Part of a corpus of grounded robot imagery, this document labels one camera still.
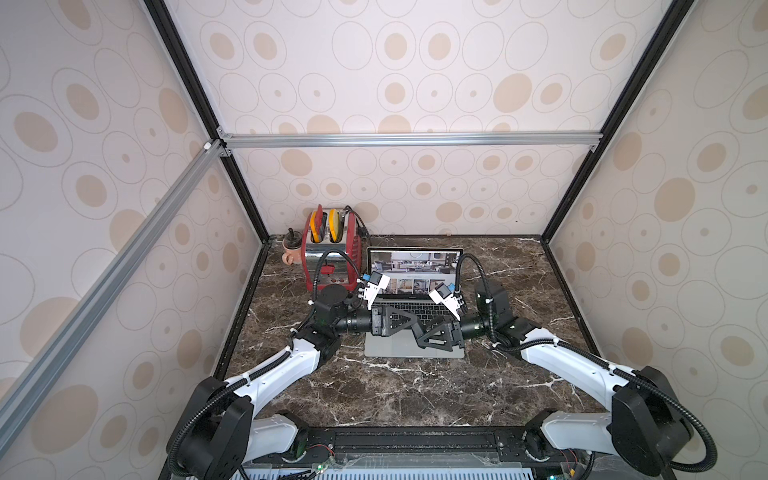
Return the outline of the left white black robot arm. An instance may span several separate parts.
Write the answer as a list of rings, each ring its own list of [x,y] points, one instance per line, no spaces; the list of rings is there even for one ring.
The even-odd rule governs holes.
[[[308,427],[290,413],[259,419],[258,413],[338,351],[345,333],[382,330],[373,310],[391,279],[358,272],[353,287],[311,281],[310,310],[288,345],[258,366],[226,380],[208,377],[194,389],[166,446],[166,465],[179,478],[229,479],[245,463],[277,454],[290,463],[307,451]]]

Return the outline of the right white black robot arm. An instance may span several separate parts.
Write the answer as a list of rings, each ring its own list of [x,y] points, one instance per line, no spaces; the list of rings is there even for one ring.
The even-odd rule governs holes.
[[[618,456],[649,477],[714,468],[718,451],[713,436],[678,400],[661,371],[609,361],[514,314],[507,291],[485,274],[475,286],[474,314],[467,313],[461,293],[459,283],[439,284],[431,291],[431,300],[448,313],[432,328],[420,321],[412,325],[420,347],[450,350],[486,337],[493,349],[548,370],[605,410],[602,414],[540,412],[521,437],[529,458],[545,462],[558,451],[584,451],[588,460],[576,475],[579,479],[589,475],[600,454]]]

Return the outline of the silver open laptop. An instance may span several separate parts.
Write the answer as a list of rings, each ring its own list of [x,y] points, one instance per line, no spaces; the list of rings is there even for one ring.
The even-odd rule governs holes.
[[[429,293],[441,284],[448,286],[455,282],[457,260],[462,253],[462,249],[450,248],[370,247],[370,269],[390,278],[375,304],[416,315],[424,330],[434,328],[451,312],[430,299]],[[371,358],[462,359],[465,353],[458,346],[450,351],[422,349],[412,331],[405,328],[388,337],[368,333],[364,355]]]

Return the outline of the red chrome toaster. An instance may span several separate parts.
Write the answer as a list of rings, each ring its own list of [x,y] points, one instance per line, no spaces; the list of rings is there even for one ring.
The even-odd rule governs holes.
[[[303,272],[306,286],[313,291],[315,272],[318,272],[317,291],[327,285],[338,284],[352,291],[357,285],[357,277],[362,268],[362,225],[358,216],[349,207],[332,208],[344,210],[344,234],[339,243],[332,243],[328,231],[328,213],[325,213],[325,237],[321,243],[313,243],[310,232],[310,215],[307,217],[303,232]]]

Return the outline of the yellow toy toast slice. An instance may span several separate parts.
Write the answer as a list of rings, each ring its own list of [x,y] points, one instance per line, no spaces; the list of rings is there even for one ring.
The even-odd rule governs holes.
[[[339,243],[344,234],[344,210],[331,209],[328,213],[328,231],[332,243]]]

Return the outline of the red toy toast slice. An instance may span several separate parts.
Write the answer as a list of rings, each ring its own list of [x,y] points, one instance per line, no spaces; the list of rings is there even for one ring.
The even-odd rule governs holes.
[[[321,243],[325,237],[325,213],[323,207],[318,205],[310,215],[310,232],[313,243]]]

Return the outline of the horizontal silver aluminium bar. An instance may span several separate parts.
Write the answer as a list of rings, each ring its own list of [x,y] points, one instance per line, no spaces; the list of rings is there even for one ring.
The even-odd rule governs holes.
[[[349,134],[225,134],[236,148],[395,148],[515,145],[597,145],[599,131],[349,133]]]

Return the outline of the diagonal silver aluminium bar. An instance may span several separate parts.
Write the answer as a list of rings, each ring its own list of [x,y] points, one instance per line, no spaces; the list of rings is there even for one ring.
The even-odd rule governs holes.
[[[223,152],[220,139],[212,139],[203,147],[25,370],[1,405],[2,455],[7,454],[192,190]]]

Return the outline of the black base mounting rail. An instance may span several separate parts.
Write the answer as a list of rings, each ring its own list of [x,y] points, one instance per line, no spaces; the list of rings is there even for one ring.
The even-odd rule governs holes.
[[[188,479],[639,479],[617,456],[557,450],[523,427],[302,427],[282,453],[184,440]]]

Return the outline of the left black frame post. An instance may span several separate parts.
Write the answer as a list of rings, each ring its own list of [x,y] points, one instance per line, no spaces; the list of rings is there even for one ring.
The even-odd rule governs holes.
[[[254,227],[257,237],[262,243],[267,242],[269,240],[269,234],[267,232],[266,224],[246,185],[240,167],[233,154],[228,151],[227,141],[219,132],[220,122],[213,110],[208,95],[204,90],[203,84],[186,50],[175,22],[171,17],[171,11],[166,3],[161,0],[145,0],[143,1],[143,4],[171,58],[174,69],[181,79],[186,93],[192,101],[194,111],[201,120],[208,137],[212,140],[219,140],[225,147],[225,153],[221,159],[223,167],[239,197],[240,203],[244,207],[246,216]]]

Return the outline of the black frame post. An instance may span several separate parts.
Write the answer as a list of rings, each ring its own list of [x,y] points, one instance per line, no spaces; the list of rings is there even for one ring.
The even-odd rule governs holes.
[[[549,247],[555,234],[575,204],[583,187],[589,180],[603,154],[629,114],[632,106],[646,86],[651,74],[659,65],[664,53],[677,34],[679,28],[695,4],[694,0],[671,1],[669,7],[642,51],[638,64],[632,71],[627,83],[617,98],[612,110],[604,122],[600,133],[601,139],[585,156],[573,180],[565,192],[541,235],[542,247]]]
[[[244,207],[246,216],[254,227],[257,237],[262,243],[267,242],[269,240],[269,234],[267,232],[266,224],[246,185],[240,167],[233,154],[228,151],[227,141],[219,132],[220,122],[213,110],[208,95],[204,90],[203,84],[186,50],[175,22],[171,17],[171,11],[166,3],[161,0],[145,0],[143,1],[143,4],[171,58],[174,69],[181,79],[186,93],[192,101],[194,111],[201,120],[208,137],[212,140],[219,140],[225,147],[225,153],[221,159],[223,167],[239,197],[240,203]]]

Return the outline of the right black frame post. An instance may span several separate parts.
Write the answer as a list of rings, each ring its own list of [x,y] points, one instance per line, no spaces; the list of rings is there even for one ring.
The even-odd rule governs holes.
[[[575,204],[583,187],[589,180],[603,154],[629,114],[632,106],[646,86],[651,74],[659,65],[664,53],[677,34],[679,28],[695,4],[694,0],[671,1],[669,7],[642,51],[638,64],[632,71],[627,83],[617,98],[612,110],[604,122],[600,133],[601,139],[585,156],[573,180],[565,192],[541,235],[542,247],[549,247],[555,234]]]

